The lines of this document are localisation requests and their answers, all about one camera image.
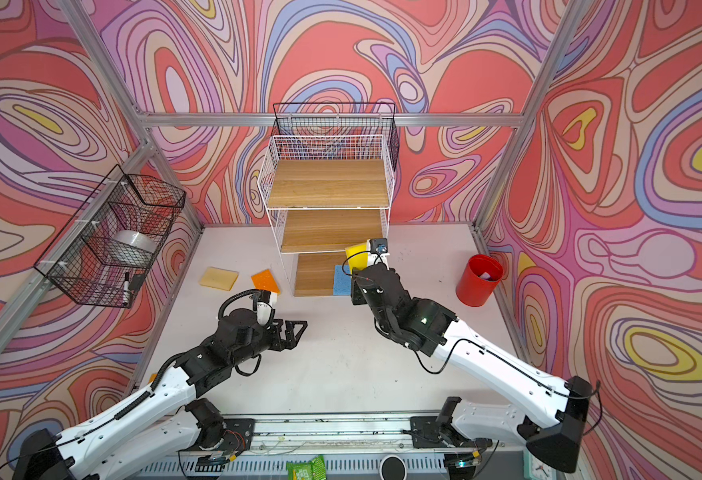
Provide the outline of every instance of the green package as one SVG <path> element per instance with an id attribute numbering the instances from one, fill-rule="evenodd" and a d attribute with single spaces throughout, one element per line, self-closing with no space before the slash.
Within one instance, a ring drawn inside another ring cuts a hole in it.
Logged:
<path id="1" fill-rule="evenodd" d="M 316 456 L 310 462 L 288 462 L 287 477 L 289 480 L 327 480 L 324 456 Z"/>

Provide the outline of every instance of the robotic arm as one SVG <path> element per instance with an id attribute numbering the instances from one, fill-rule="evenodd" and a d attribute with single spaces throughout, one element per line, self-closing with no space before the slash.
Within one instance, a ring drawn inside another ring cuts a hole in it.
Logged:
<path id="1" fill-rule="evenodd" d="M 459 366 L 509 398 L 526 417 L 522 421 L 520 416 L 516 422 L 510 416 L 494 421 L 494 438 L 516 439 L 549 466 L 574 472 L 589 398 L 594 395 L 591 384 L 578 376 L 565 381 L 541 372 L 481 337 L 437 302 L 410 297 L 399 275 L 381 258 L 387 254 L 385 241 L 371 240 L 368 245 L 367 267 L 352 274 L 352 302 L 369 306 L 378 333 L 413 350 L 418 360 L 423 353 L 444 360 L 445 366 L 448 362 Z M 446 424 L 440 437 L 455 446 L 478 433 L 470 423 L 459 421 L 465 419 L 461 415 L 465 408 L 459 408 L 460 403 L 458 397 L 448 398 L 437 420 Z"/>
<path id="2" fill-rule="evenodd" d="M 250 295 L 251 310 L 225 314 L 231 302 Z M 21 445 L 13 480 L 120 480 L 167 453 L 195 444 L 217 447 L 226 425 L 220 412 L 201 398 L 204 393 L 231 377 L 232 370 L 251 375 L 238 365 L 258 358 L 260 366 L 265 350 L 295 348 L 306 330 L 305 321 L 274 319 L 276 299 L 276 293 L 266 290 L 232 296 L 218 311 L 217 331 L 199 346 L 170 357 L 150 385 L 57 436 L 47 429 L 31 434 Z M 184 412 L 149 428 L 182 406 Z"/>

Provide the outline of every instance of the blue sponge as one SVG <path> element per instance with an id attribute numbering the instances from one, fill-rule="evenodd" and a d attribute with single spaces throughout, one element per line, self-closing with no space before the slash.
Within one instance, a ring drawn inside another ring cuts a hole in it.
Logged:
<path id="1" fill-rule="evenodd" d="M 343 272 L 343 265 L 335 265 L 333 295 L 351 296 L 351 277 Z"/>

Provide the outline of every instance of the gray vented panel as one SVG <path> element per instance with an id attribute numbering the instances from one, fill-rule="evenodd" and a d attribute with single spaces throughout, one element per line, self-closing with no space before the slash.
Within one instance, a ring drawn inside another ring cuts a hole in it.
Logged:
<path id="1" fill-rule="evenodd" d="M 325 455 L 327 475 L 375 475 L 380 462 L 388 454 Z M 409 473 L 443 473 L 444 455 L 441 453 L 401 453 Z M 287 462 L 307 462 L 313 455 L 241 456 L 227 466 L 197 466 L 197 458 L 181 457 L 186 475 L 235 477 L 242 475 L 286 475 Z M 147 477 L 177 477 L 181 469 L 177 457 L 167 456 L 143 468 L 138 475 Z"/>

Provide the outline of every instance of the red bin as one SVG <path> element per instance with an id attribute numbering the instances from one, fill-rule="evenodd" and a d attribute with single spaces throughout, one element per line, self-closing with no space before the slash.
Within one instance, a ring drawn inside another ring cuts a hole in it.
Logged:
<path id="1" fill-rule="evenodd" d="M 489 274 L 489 280 L 479 278 L 481 274 Z M 497 260 L 486 255 L 473 255 L 463 270 L 455 293 L 468 306 L 482 306 L 502 276 L 503 266 Z"/>

